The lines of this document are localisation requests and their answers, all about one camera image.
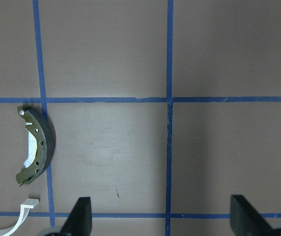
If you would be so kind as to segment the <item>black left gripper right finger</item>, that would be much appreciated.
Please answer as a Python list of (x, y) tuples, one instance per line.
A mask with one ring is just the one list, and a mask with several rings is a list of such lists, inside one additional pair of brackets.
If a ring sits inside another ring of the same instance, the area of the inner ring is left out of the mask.
[(269, 236), (273, 232), (243, 195), (230, 197), (230, 227), (235, 236)]

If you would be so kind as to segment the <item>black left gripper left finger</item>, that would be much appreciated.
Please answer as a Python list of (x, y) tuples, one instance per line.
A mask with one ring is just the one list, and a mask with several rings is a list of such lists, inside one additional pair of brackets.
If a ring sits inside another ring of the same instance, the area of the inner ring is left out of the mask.
[(90, 236), (92, 232), (92, 205), (90, 197), (80, 197), (61, 231), (62, 236)]

